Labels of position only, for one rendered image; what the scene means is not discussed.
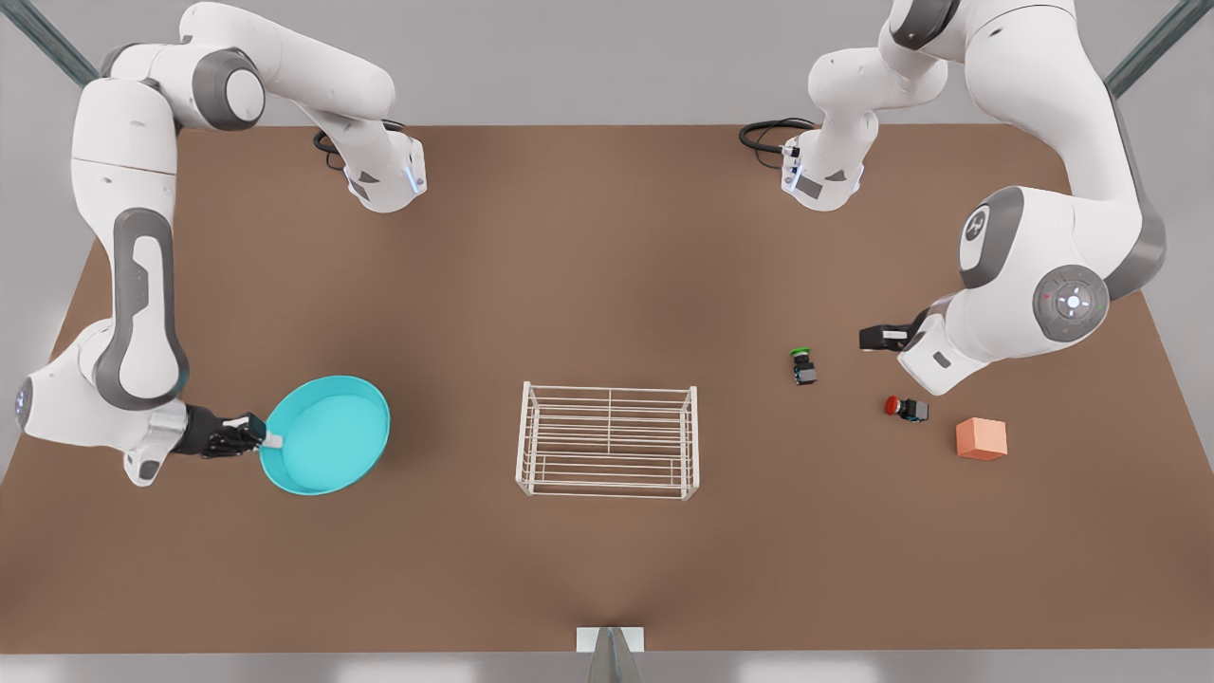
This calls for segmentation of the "silver frame post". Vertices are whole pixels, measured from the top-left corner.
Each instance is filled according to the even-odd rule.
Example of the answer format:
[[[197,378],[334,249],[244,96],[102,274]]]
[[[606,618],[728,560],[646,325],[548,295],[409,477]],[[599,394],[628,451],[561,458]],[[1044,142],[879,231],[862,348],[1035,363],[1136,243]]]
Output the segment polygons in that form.
[[[642,683],[634,653],[645,651],[643,627],[578,627],[578,653],[590,653],[588,683]]]
[[[1214,0],[1178,0],[1136,47],[1114,66],[1105,85],[1114,99],[1127,95],[1173,46],[1214,8]]]
[[[4,13],[57,68],[76,82],[87,86],[100,78],[100,72],[83,53],[35,8],[32,0],[0,0]]]

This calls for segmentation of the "turquoise plate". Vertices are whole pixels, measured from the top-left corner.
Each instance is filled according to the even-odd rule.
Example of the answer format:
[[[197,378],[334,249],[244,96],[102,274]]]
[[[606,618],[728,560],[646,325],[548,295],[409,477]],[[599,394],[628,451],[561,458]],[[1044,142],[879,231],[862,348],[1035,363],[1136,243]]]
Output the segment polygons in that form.
[[[280,449],[259,450],[262,471],[283,491],[317,496],[367,476],[388,442],[388,402],[359,377],[314,379],[287,394],[266,419]]]

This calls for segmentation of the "orange cube block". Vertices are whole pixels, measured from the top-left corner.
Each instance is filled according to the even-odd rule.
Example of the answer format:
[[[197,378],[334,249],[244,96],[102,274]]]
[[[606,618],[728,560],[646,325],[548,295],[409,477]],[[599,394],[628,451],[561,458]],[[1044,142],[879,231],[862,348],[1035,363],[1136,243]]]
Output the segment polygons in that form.
[[[955,453],[960,457],[993,461],[1006,455],[1006,425],[972,416],[955,427]]]

